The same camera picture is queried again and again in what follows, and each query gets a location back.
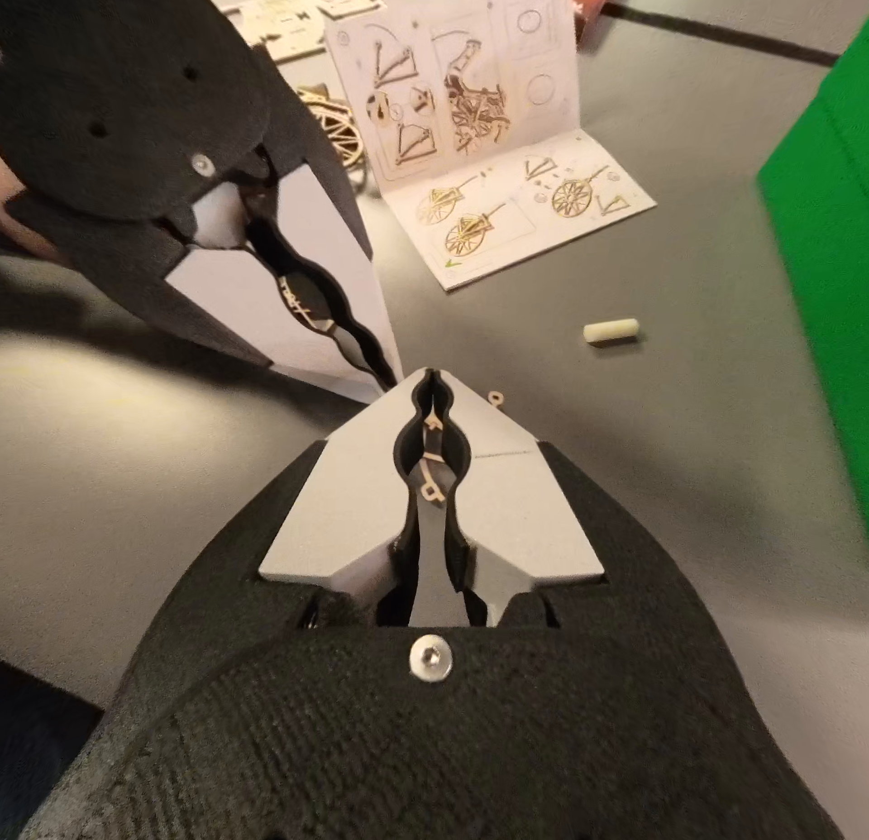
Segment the green plastic bin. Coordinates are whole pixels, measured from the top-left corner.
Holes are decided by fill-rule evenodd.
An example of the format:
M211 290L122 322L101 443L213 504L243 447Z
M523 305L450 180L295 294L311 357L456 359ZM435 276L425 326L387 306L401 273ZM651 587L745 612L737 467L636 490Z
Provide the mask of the green plastic bin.
M868 520L868 24L757 177Z

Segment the wooden model frame part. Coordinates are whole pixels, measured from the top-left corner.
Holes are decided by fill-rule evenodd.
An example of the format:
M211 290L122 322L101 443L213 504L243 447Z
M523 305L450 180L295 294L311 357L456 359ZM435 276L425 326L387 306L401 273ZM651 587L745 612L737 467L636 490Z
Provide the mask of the wooden model frame part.
M447 490L452 484L452 473L440 453L442 434L443 423L432 408L423 423L419 491L426 502L439 507L446 505Z

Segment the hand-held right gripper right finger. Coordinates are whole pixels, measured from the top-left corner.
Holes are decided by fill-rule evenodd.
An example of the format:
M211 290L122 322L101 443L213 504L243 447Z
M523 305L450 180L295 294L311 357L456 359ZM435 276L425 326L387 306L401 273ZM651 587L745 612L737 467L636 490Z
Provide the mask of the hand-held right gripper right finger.
M605 570L537 438L446 371L432 377L449 490L444 552L472 626L517 595L592 584Z

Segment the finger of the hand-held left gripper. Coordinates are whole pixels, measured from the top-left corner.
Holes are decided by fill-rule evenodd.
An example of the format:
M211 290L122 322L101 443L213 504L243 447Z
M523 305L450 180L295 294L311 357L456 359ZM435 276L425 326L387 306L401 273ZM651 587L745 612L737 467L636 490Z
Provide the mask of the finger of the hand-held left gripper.
M373 386L402 380L396 337L372 263L368 236L340 166L302 161L270 186L244 195L245 233L253 253L293 289L315 291L337 324L333 336L299 328L328 346L339 368Z
M272 370L364 404L378 399L393 386L354 379L327 344L291 319L274 275L248 244L244 195L210 192L194 204L193 244L166 282L252 346Z

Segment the laser-cut wooden parts sheet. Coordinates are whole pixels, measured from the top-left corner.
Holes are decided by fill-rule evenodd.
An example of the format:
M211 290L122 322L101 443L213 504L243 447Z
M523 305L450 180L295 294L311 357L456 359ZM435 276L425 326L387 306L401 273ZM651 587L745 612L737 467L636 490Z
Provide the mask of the laser-cut wooden parts sheet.
M327 21L383 7L383 0L245 0L222 11L249 47L280 64L323 52Z

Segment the white instruction booklet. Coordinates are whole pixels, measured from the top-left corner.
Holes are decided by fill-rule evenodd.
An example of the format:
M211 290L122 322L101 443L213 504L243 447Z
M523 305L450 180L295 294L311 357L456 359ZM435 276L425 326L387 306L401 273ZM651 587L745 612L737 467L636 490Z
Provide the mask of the white instruction booklet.
M417 0L325 38L379 193L444 291L657 204L581 129L573 0Z

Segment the small white wax cylinder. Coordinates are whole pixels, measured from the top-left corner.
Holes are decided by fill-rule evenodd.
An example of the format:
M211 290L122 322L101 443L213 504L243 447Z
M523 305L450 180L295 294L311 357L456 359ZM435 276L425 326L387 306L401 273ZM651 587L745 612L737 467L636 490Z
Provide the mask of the small white wax cylinder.
M582 338L589 346L610 346L636 340L639 334L640 324L636 318L592 323L582 329Z

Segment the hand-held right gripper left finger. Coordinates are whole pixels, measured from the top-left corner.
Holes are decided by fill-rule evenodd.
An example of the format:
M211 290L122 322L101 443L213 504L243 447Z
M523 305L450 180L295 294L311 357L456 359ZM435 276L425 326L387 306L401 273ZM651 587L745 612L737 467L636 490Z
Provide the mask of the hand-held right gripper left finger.
M420 369L329 435L258 573L345 593L407 625L419 582L418 490L434 372Z

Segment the wooden wheeled model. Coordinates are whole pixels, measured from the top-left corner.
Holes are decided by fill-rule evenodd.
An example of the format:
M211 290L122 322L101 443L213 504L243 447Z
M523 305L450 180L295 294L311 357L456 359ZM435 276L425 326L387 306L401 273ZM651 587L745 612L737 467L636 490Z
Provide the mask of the wooden wheeled model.
M333 97L325 84L297 86L295 91L328 136L350 178L353 191L361 193L368 181L368 158L349 103Z

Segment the thin wooden model part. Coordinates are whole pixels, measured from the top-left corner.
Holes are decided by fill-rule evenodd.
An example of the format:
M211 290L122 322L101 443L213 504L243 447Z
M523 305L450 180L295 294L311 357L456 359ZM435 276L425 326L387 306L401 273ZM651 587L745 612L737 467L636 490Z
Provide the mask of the thin wooden model part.
M277 286L288 312L307 329L324 336L333 336L337 324L329 314L329 308L317 292L303 291L302 295L293 288L288 276L280 276Z

